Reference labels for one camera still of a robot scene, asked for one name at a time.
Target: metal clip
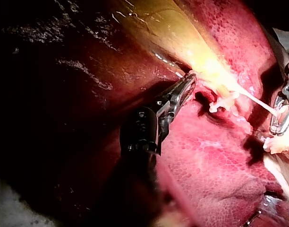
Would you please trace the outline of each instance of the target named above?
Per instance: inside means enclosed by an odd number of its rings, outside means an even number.
[[[289,105],[289,63],[286,66],[286,71],[287,71],[286,74],[287,83],[283,87],[282,92],[278,94],[274,104],[274,108],[277,111],[280,110],[283,106]],[[282,136],[286,132],[288,127],[289,127],[289,112],[287,113],[287,115],[284,117],[283,120],[279,120],[279,116],[272,116],[270,132],[273,135]]]

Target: shiny wet surface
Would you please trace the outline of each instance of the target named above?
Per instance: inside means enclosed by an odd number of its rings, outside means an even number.
[[[85,67],[92,40],[97,39],[89,31],[95,26],[93,7],[79,2],[77,8],[69,1],[6,4],[0,34],[0,176],[34,210],[75,226],[97,192],[93,169],[85,160],[99,149],[93,139],[103,137],[113,122],[101,118],[105,123],[98,126],[91,115],[95,109],[83,109],[85,114],[78,109],[93,90]],[[49,111],[60,105],[73,113]],[[71,114],[77,122],[70,120]],[[60,182],[64,166],[72,168]]]

